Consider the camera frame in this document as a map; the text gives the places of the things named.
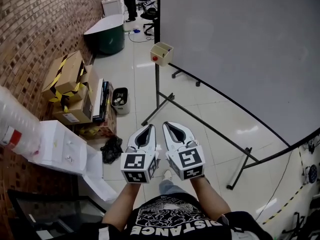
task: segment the whiteboard stand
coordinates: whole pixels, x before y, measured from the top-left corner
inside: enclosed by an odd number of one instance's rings
[[[160,12],[160,8],[161,8],[161,0],[157,1],[158,4],[158,18],[155,20],[154,22],[154,43],[158,43],[160,42],[160,20],[161,20],[161,12]],[[301,139],[300,141],[289,145],[288,143],[286,143],[278,134],[276,134],[270,127],[268,127],[264,122],[262,122],[261,120],[259,120],[256,116],[254,116],[252,113],[250,113],[248,110],[246,110],[244,107],[242,107],[240,104],[236,103],[234,100],[232,100],[231,98],[229,98],[228,96],[224,95],[223,93],[221,93],[219,90],[213,88],[211,85],[207,84],[205,81],[199,79],[198,77],[195,77],[194,75],[192,75],[191,73],[183,70],[182,68],[179,68],[171,63],[169,63],[170,66],[176,68],[177,70],[184,72],[185,74],[187,74],[188,76],[194,78],[195,80],[197,80],[198,82],[208,86],[209,88],[211,88],[212,90],[218,92],[219,94],[223,95],[224,97],[226,97],[228,100],[230,100],[231,102],[233,102],[234,104],[236,104],[237,106],[239,106],[240,108],[242,108],[244,111],[246,111],[249,115],[251,115],[253,118],[257,119],[259,122],[261,122],[264,126],[266,126],[271,132],[273,132],[281,141],[283,141],[288,147],[278,153],[275,153],[267,158],[258,160],[257,158],[255,158],[254,156],[251,155],[251,151],[252,148],[250,147],[246,147],[245,149],[243,149],[242,147],[240,147],[238,144],[236,144],[235,142],[233,142],[231,139],[227,138],[226,136],[224,136],[221,132],[219,132],[217,129],[215,129],[214,127],[212,127],[211,125],[209,125],[207,122],[203,121],[201,118],[197,117],[196,115],[194,115],[193,113],[191,113],[189,110],[185,109],[183,106],[181,106],[180,104],[176,103],[174,101],[175,95],[174,93],[171,93],[169,96],[166,96],[165,94],[163,94],[162,92],[160,92],[160,72],[159,72],[159,65],[155,64],[155,93],[156,93],[156,109],[146,118],[146,120],[144,120],[142,122],[142,126],[145,126],[148,124],[148,121],[151,117],[153,117],[162,107],[166,102],[170,102],[173,105],[175,105],[177,108],[181,109],[182,111],[184,111],[185,113],[187,113],[189,116],[193,117],[194,119],[196,119],[198,122],[200,122],[201,124],[203,124],[204,126],[206,126],[207,128],[209,128],[211,131],[213,131],[215,134],[217,134],[218,136],[220,136],[221,138],[223,138],[225,141],[227,141],[228,143],[230,143],[232,146],[234,146],[236,149],[238,149],[239,151],[241,151],[242,153],[244,153],[246,156],[243,157],[241,163],[239,164],[239,167],[237,169],[237,171],[234,173],[233,178],[231,179],[230,183],[226,186],[227,189],[229,190],[233,190],[243,172],[244,169],[248,169],[250,167],[254,167],[263,163],[266,163],[270,160],[276,159],[280,156],[283,156],[291,151],[293,151],[294,149],[300,147],[301,145],[307,143],[308,141],[314,139],[316,136],[318,136],[320,134],[320,128],[314,132],[312,132],[311,134],[309,134],[308,136],[306,136],[305,138]],[[162,103],[160,103],[160,97],[164,98],[164,101]],[[254,160],[253,163],[251,164],[247,164],[248,159],[251,158],[252,160]]]

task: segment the shoe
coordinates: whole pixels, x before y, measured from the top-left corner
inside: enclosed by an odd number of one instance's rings
[[[181,147],[193,148],[198,146],[198,141],[191,130],[179,123],[164,122],[162,129],[168,151],[177,151]]]
[[[169,181],[172,181],[172,173],[169,169],[165,170],[163,172],[163,175],[162,175],[162,180],[165,181],[165,180],[169,180]]]
[[[153,124],[148,124],[130,136],[125,152],[136,153],[138,150],[152,152],[156,151],[156,147],[156,128]]]

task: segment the black pants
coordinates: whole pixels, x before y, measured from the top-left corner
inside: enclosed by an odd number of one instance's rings
[[[124,0],[124,4],[128,8],[129,20],[135,20],[137,17],[136,0]]]

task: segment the black trash bag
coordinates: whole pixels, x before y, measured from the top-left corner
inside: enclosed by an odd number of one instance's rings
[[[122,139],[114,136],[111,137],[103,147],[100,148],[102,151],[102,160],[105,164],[112,164],[122,153]]]

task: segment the white sneaker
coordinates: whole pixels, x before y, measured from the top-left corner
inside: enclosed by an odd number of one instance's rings
[[[164,173],[162,174],[162,180],[169,180],[172,181],[172,173],[169,169],[165,170]]]

